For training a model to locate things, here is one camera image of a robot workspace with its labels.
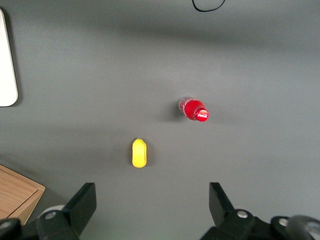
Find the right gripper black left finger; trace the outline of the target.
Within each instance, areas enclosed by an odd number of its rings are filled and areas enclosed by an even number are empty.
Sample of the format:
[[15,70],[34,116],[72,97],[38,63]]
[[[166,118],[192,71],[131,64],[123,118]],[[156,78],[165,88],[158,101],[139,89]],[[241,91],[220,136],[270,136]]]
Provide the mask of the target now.
[[85,183],[63,207],[52,207],[36,220],[40,240],[78,240],[97,208],[96,185]]

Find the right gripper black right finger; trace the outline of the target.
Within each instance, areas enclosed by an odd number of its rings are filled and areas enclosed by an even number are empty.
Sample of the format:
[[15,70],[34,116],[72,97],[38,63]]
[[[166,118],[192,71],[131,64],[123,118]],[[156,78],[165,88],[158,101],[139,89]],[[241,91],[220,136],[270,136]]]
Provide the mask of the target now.
[[248,240],[255,226],[255,217],[244,209],[235,209],[218,182],[209,184],[209,210],[215,226],[202,240]]

